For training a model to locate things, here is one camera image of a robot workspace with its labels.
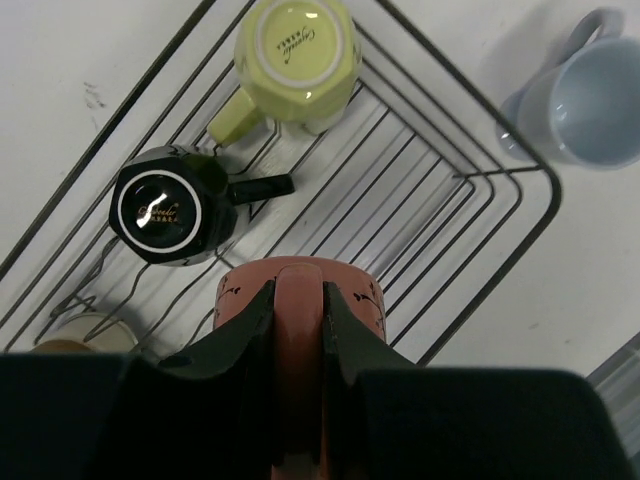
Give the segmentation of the light blue mug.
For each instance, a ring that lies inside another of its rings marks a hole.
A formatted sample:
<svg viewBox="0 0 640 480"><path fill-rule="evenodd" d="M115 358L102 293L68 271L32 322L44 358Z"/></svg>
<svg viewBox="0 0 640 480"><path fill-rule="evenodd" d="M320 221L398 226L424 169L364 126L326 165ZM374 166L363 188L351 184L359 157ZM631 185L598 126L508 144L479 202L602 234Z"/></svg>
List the light blue mug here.
<svg viewBox="0 0 640 480"><path fill-rule="evenodd" d="M498 127L499 142L522 158L613 170L639 159L639 42L623 34L624 13L601 7L573 29L555 64L501 106L522 138Z"/></svg>

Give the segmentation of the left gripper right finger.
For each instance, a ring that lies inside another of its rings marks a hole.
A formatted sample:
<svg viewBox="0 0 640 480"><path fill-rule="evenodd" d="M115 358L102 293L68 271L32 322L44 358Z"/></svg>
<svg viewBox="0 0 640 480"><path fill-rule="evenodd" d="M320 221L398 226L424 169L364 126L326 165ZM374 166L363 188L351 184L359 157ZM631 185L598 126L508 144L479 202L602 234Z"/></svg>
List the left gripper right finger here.
<svg viewBox="0 0 640 480"><path fill-rule="evenodd" d="M631 479L600 396L568 371L423 368L324 286L331 479Z"/></svg>

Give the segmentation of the cream and brown tumbler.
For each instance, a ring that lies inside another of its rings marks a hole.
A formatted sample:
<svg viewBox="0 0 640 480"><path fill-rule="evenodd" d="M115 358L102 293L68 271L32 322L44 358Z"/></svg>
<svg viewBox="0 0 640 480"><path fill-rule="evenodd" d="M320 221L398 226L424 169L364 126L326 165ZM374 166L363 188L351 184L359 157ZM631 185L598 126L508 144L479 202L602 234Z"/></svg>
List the cream and brown tumbler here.
<svg viewBox="0 0 640 480"><path fill-rule="evenodd" d="M106 317L102 313L84 313L71 317L55 330L47 333L42 341L33 349L38 353L126 353L131 351L137 343L133 331L120 319L115 322L107 321L107 328L85 340L89 332L97 327Z"/></svg>

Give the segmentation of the pale yellow mug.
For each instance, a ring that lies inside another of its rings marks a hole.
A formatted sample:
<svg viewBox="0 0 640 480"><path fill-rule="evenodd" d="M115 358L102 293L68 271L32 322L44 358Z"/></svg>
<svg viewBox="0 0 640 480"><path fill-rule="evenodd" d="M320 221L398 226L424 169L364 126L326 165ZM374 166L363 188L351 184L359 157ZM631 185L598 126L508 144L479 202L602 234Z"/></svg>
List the pale yellow mug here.
<svg viewBox="0 0 640 480"><path fill-rule="evenodd" d="M319 135L344 114L361 63L361 42L344 2L259 1L235 41L240 87L207 131L224 147L267 118Z"/></svg>

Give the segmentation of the pink patterned mug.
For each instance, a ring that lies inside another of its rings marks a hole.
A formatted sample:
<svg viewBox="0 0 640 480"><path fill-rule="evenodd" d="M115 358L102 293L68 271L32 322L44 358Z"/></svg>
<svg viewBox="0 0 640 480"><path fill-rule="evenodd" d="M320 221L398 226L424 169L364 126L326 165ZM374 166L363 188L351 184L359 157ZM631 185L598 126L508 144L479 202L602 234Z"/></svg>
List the pink patterned mug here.
<svg viewBox="0 0 640 480"><path fill-rule="evenodd" d="M278 256L230 270L217 287L213 325L239 314L262 288L275 283L273 340L273 479L325 479L322 322L326 282L334 283L352 313L378 338L386 337L384 296L360 268L332 259Z"/></svg>

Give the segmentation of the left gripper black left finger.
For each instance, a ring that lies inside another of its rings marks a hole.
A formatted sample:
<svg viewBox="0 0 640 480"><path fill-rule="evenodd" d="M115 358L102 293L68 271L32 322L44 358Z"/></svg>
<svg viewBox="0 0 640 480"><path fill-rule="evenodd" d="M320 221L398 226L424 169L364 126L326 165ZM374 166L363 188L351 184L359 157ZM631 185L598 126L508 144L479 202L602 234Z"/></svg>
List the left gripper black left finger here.
<svg viewBox="0 0 640 480"><path fill-rule="evenodd" d="M267 479L275 284L183 351L1 359L5 479Z"/></svg>

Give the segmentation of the black mug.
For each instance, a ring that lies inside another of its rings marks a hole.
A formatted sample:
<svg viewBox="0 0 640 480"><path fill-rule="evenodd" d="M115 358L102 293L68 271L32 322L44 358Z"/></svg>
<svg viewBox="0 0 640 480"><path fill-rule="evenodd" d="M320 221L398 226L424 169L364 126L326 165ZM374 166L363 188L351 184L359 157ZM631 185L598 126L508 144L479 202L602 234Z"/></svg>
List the black mug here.
<svg viewBox="0 0 640 480"><path fill-rule="evenodd" d="M127 162L114 186L109 226L149 264L189 266L237 241L255 203L295 192L289 174L248 176L240 158L170 144Z"/></svg>

